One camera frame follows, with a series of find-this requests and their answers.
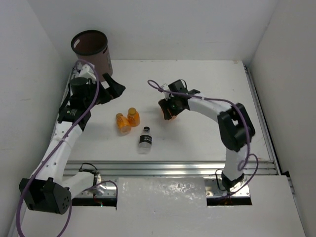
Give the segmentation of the clear bottle black label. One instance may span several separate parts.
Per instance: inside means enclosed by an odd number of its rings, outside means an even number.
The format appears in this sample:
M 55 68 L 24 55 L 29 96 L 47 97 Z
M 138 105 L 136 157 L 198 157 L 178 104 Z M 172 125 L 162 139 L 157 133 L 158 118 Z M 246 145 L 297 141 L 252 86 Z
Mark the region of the clear bottle black label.
M 150 128 L 145 126 L 139 137 L 138 153 L 141 155 L 148 154 L 152 147 L 152 135 Z

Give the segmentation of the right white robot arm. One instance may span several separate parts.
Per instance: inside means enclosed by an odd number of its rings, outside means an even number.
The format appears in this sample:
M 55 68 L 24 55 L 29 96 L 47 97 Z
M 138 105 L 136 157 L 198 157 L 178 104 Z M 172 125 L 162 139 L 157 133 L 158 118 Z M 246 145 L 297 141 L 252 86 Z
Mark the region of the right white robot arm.
M 207 98 L 196 89 L 188 90 L 180 79 L 158 86 L 158 91 L 164 94 L 158 104 L 165 120 L 171 120 L 188 110 L 202 114 L 218 124 L 221 141 L 226 147 L 222 185 L 226 191 L 230 191 L 240 183 L 250 156 L 251 139 L 255 135 L 255 128 L 245 106 L 225 99 Z

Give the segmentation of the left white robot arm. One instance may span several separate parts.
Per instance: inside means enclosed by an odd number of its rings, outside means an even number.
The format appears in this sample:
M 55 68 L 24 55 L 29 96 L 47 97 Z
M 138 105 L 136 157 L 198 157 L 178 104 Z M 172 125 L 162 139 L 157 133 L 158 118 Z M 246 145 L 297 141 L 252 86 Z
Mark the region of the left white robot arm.
M 68 83 L 68 93 L 59 109 L 53 138 L 31 178 L 23 178 L 19 190 L 29 210 L 64 214 L 78 194 L 94 188 L 99 172 L 80 168 L 78 173 L 63 180 L 65 166 L 76 140 L 91 117 L 90 109 L 120 97 L 125 86 L 103 74 L 108 83 L 104 88 L 94 75 L 76 77 Z

